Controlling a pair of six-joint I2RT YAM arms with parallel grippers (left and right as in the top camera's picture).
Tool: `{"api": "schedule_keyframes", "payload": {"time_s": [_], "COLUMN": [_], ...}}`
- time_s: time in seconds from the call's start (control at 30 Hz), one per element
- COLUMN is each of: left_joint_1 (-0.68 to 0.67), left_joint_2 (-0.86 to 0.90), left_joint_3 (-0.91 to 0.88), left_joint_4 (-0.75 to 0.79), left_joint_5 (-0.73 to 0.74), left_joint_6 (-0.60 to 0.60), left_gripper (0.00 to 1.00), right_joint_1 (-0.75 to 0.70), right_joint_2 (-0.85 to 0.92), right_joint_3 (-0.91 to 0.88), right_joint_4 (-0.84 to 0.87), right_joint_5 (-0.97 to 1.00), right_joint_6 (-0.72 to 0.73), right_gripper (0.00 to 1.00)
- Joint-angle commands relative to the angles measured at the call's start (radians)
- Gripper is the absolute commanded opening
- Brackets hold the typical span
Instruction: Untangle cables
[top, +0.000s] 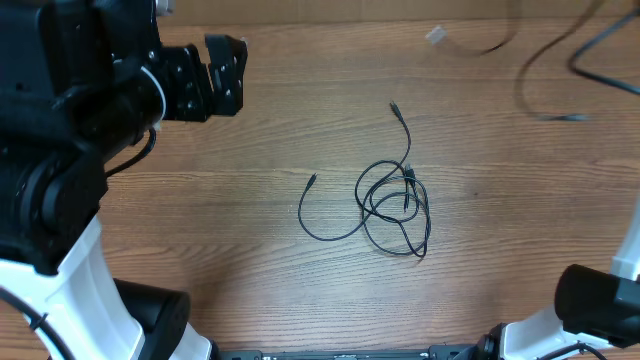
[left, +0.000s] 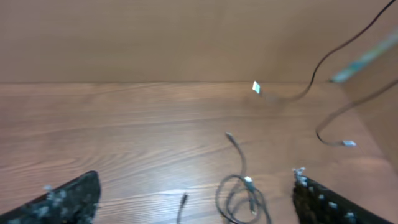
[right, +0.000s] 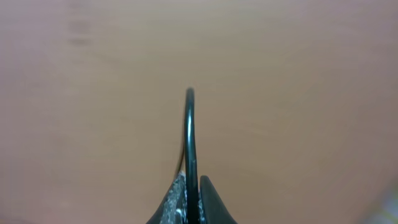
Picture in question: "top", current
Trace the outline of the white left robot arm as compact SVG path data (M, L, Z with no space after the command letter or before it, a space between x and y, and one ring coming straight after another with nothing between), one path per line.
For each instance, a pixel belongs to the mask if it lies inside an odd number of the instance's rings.
M111 160L148 155L160 122L243 106L245 41L164 46L171 1L1 5L1 298L53 359L216 359L186 292L119 280L98 216Z

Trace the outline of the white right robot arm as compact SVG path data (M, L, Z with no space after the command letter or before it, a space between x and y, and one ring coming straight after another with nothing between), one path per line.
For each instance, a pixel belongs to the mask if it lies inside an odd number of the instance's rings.
M562 273L552 305L500 324L476 345L473 359L566 359L639 343L639 212L605 273L573 264Z

